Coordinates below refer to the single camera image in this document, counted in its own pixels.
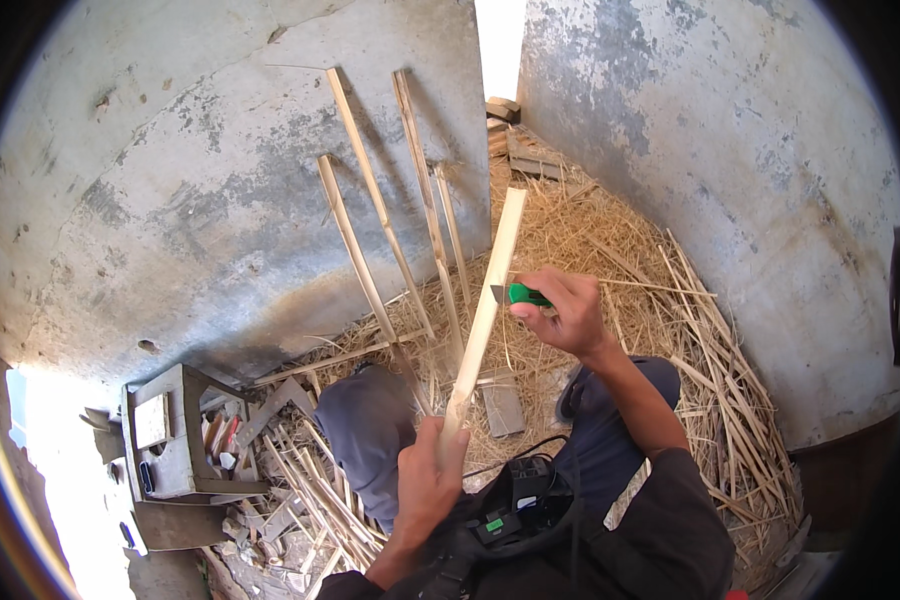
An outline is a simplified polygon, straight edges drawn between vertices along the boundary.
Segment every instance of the hay pile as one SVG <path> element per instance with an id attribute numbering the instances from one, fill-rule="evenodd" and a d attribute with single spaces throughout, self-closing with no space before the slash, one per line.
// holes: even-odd
<path id="1" fill-rule="evenodd" d="M 542 148 L 526 131 L 521 139 Z M 669 230 L 660 231 L 579 167 L 561 160 L 563 178 L 554 181 L 513 172 L 505 156 L 490 159 L 494 231 L 507 187 L 528 190 L 511 270 L 551 264 L 596 276 L 602 282 L 606 326 L 624 348 L 630 354 L 664 356 L 678 366 L 682 390 L 676 414 L 736 544 L 734 588 L 752 591 L 773 577 L 773 561 L 801 519 L 792 465 L 774 425 L 774 405 L 748 366 L 732 325 L 722 317 L 713 294 L 708 294 Z M 467 265 L 475 299 L 480 296 L 489 256 L 478 256 Z M 456 272 L 452 280 L 466 339 L 470 316 Z M 420 293 L 436 340 L 420 335 L 422 324 L 406 296 L 396 297 L 386 309 L 398 333 L 416 333 L 405 342 L 405 352 L 431 397 L 434 412 L 441 414 L 454 378 L 447 316 L 439 282 L 424 284 Z M 370 316 L 288 367 L 311 365 L 382 341 L 376 319 Z M 391 365 L 388 351 L 379 349 L 317 368 L 309 377 L 320 390 L 349 375 L 356 363 L 366 359 Z M 508 438 L 492 438 L 486 410 L 478 399 L 469 412 L 467 426 L 473 435 L 465 468 L 475 471 L 495 465 L 539 440 L 565 433 L 554 420 L 554 401 L 575 363 L 574 357 L 541 344 L 507 311 L 498 311 L 482 368 L 513 370 L 527 429 Z M 299 436 L 300 442 L 306 439 Z M 608 526 L 619 523 L 649 470 L 645 464 L 634 476 L 607 516 Z M 494 474 L 467 481 L 468 490 L 479 488 Z"/>

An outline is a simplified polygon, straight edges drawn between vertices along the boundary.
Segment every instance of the person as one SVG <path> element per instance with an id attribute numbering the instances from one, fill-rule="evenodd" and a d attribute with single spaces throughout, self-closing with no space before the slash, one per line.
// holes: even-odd
<path id="1" fill-rule="evenodd" d="M 564 535 L 515 558 L 468 566 L 459 594 L 442 597 L 723 598 L 734 546 L 673 412 L 680 396 L 676 369 L 662 358 L 624 353 L 605 327 L 595 277 L 544 267 L 516 282 L 539 290 L 556 314 L 528 303 L 513 304 L 510 313 L 540 342 L 579 361 L 556 405 L 557 417 L 573 429 L 552 462 L 564 473 L 578 469 L 587 514 L 580 536 L 590 542 L 576 556 L 570 551 L 576 540 Z M 466 505 L 469 432 L 456 433 L 439 469 L 443 419 L 425 416 L 415 432 L 412 402 L 402 379 L 383 366 L 363 368 L 323 391 L 314 419 L 366 513 L 390 535 L 365 574 L 328 576 L 318 598 L 423 598 L 428 581 L 438 577 L 428 545 L 460 520 Z M 604 516 L 645 458 L 651 473 L 608 532 Z"/>

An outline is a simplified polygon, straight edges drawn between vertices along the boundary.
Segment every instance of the knee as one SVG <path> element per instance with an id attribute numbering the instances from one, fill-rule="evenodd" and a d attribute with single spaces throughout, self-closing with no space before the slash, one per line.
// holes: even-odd
<path id="1" fill-rule="evenodd" d="M 670 408 L 676 408 L 681 399 L 681 374 L 673 363 L 660 356 L 634 356 L 633 364 L 660 392 Z"/>

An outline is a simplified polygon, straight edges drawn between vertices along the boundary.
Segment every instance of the hand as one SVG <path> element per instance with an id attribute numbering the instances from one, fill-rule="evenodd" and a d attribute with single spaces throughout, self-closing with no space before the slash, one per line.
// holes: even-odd
<path id="1" fill-rule="evenodd" d="M 556 309 L 556 316 L 545 317 L 539 306 L 528 302 L 510 306 L 510 312 L 544 344 L 574 354 L 584 365 L 616 348 L 616 338 L 604 327 L 596 277 L 545 266 L 521 272 L 516 282 L 539 290 Z"/>
<path id="2" fill-rule="evenodd" d="M 393 538 L 407 546 L 422 546 L 450 514 L 464 489 L 464 457 L 470 432 L 456 432 L 446 450 L 443 471 L 437 467 L 437 443 L 444 429 L 442 416 L 424 416 L 416 443 L 397 457 L 399 510 L 393 520 Z"/>

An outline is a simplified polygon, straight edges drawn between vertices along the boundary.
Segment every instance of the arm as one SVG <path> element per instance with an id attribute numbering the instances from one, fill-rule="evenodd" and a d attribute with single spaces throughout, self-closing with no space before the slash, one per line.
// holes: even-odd
<path id="1" fill-rule="evenodd" d="M 557 314 L 545 317 L 540 307 L 524 302 L 510 306 L 510 312 L 541 342 L 574 354 L 600 378 L 630 437 L 650 461 L 663 450 L 690 450 L 677 416 L 604 326 L 596 277 L 544 267 L 521 273 L 516 281 L 542 292 Z"/>
<path id="2" fill-rule="evenodd" d="M 442 416 L 424 416 L 416 443 L 401 450 L 397 458 L 400 508 L 389 541 L 365 574 L 381 590 L 388 590 L 417 570 L 420 547 L 447 518 L 464 489 L 464 457 L 470 432 L 456 432 L 447 449 L 446 467 L 439 471 L 437 439 L 443 428 Z"/>

